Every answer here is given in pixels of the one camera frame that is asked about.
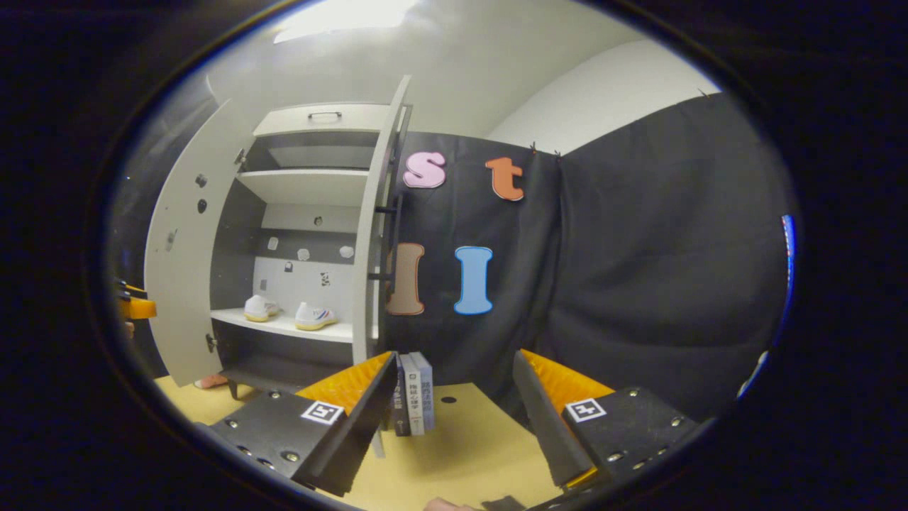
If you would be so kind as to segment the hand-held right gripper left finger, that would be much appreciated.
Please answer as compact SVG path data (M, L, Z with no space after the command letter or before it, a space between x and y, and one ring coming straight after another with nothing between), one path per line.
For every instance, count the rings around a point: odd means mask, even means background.
M392 403L397 358L381 353L297 392L270 389L197 428L269 478L343 497Z

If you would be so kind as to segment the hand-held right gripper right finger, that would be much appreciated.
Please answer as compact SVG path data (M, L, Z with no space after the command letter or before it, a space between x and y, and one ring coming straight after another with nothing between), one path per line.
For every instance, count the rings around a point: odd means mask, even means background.
M526 349L514 382L554 484L565 492L619 488L697 439L697 422L640 386L614 390Z

